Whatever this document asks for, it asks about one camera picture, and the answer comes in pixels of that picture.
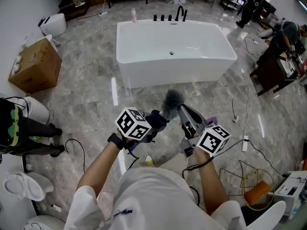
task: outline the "bathtub faucet handle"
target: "bathtub faucet handle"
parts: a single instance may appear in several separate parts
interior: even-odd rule
[[[182,20],[183,22],[184,22],[184,21],[186,21],[186,16],[187,16],[187,13],[188,13],[188,10],[185,10],[185,11],[184,11],[183,20]]]

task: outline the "freestanding bathtub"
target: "freestanding bathtub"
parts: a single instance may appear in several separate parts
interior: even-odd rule
[[[140,20],[117,25],[116,58],[127,88],[216,81],[237,56],[212,23]]]

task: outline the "wristwatch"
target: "wristwatch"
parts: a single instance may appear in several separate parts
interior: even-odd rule
[[[125,147],[125,142],[121,140],[119,137],[116,136],[115,133],[113,133],[108,139],[108,142],[112,141],[119,150],[122,150]]]

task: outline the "white toilet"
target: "white toilet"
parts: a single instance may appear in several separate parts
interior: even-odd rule
[[[37,216],[29,219],[23,230],[63,230],[65,222],[51,216]]]
[[[37,173],[8,172],[2,181],[4,190],[17,199],[27,197],[34,201],[42,201],[46,193],[54,190],[52,182]]]
[[[28,114],[27,108],[25,108],[23,110],[24,117],[29,117],[42,124],[47,123],[49,119],[49,110],[36,99],[30,96],[27,96],[27,97],[24,97],[24,99],[20,99],[18,101],[18,104],[23,105],[25,107],[27,107],[27,104],[28,104],[29,114]]]

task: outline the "white t-shirt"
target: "white t-shirt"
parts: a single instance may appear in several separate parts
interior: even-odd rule
[[[195,202],[179,175],[161,168],[127,171],[115,192],[111,218],[105,220],[90,186],[80,187],[73,198],[65,230],[245,230],[236,201],[222,204],[211,216]],[[233,218],[239,223],[229,228]]]

